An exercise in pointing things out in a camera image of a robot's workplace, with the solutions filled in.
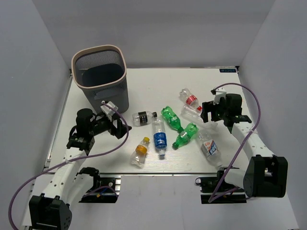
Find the black label clear bottle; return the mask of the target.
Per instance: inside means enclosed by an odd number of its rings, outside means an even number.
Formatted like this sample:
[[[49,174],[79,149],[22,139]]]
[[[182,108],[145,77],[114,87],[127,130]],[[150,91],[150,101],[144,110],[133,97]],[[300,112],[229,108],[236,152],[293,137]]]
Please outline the black label clear bottle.
[[[156,117],[157,117],[156,112],[143,111],[143,112],[134,113],[132,115],[132,121],[134,126],[140,127],[150,124],[153,121],[153,119]]]

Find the green bottle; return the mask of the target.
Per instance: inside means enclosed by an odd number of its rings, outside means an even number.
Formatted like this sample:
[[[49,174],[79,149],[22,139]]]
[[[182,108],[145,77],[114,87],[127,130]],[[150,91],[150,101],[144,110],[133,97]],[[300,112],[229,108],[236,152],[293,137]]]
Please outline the green bottle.
[[[173,130],[177,131],[178,133],[181,133],[184,130],[181,126],[179,117],[175,114],[170,106],[163,108],[161,110],[161,115]]]
[[[187,145],[198,131],[199,128],[194,123],[189,123],[172,144],[173,149],[177,150]]]

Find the orange cap crushed bottle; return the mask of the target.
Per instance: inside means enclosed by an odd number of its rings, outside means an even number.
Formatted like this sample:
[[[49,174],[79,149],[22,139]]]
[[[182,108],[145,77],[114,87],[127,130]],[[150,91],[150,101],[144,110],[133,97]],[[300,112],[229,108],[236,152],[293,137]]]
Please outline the orange cap crushed bottle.
[[[150,139],[148,137],[144,137],[143,140],[137,145],[135,151],[130,157],[131,165],[135,165],[140,168],[144,165],[149,143]]]

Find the red label clear bottle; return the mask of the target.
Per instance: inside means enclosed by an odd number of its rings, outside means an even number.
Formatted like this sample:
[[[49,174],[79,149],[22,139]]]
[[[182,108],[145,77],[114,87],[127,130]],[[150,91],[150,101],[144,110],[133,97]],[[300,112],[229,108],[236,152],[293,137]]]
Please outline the red label clear bottle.
[[[179,98],[182,102],[184,102],[186,105],[191,106],[196,111],[202,111],[202,107],[200,106],[198,98],[194,94],[192,94],[188,88],[184,88],[179,92]]]

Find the white blue label bottle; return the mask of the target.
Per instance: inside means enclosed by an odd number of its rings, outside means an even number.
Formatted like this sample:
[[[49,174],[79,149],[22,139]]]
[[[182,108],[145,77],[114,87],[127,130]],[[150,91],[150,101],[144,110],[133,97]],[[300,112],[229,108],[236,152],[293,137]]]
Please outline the white blue label bottle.
[[[209,164],[216,168],[222,166],[222,156],[212,136],[202,129],[197,134],[197,143]]]

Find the blue label clear bottle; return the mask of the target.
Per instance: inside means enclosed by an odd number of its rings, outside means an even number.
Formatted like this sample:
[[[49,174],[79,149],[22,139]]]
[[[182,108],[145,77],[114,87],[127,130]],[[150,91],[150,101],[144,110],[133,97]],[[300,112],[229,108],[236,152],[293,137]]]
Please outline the blue label clear bottle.
[[[159,158],[164,159],[167,148],[167,138],[163,120],[159,117],[155,117],[152,122],[152,128],[155,150],[158,153]]]

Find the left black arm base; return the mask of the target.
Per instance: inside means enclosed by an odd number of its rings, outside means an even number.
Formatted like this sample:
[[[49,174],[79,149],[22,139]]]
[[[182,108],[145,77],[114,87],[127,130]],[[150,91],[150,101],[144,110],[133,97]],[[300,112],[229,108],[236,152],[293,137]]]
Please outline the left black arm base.
[[[101,174],[100,181],[101,187],[99,190],[90,195],[84,195],[80,203],[114,204],[117,202],[120,193],[121,176]]]

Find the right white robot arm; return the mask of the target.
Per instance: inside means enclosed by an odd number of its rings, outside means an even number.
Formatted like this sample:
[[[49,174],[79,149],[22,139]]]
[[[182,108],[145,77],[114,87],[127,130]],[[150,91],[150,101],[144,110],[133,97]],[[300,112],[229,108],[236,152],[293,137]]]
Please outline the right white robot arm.
[[[222,120],[240,143],[238,150],[244,151],[249,160],[246,170],[233,166],[219,170],[215,193],[234,186],[232,191],[243,189],[248,197],[284,197],[288,162],[276,156],[255,133],[250,118],[242,114],[241,95],[227,93],[203,102],[201,118],[205,123]]]

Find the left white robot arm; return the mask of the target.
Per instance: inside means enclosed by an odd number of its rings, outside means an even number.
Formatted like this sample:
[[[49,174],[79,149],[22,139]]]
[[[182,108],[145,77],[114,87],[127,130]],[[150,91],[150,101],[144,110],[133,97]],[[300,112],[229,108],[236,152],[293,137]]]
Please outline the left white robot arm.
[[[53,167],[55,173],[41,194],[33,195],[29,201],[33,229],[67,230],[72,207],[85,196],[104,189],[99,170],[82,164],[91,157],[96,135],[108,131],[118,139],[127,138],[132,127],[116,108],[106,104],[103,107],[105,110],[98,114],[88,108],[77,112],[62,163]]]

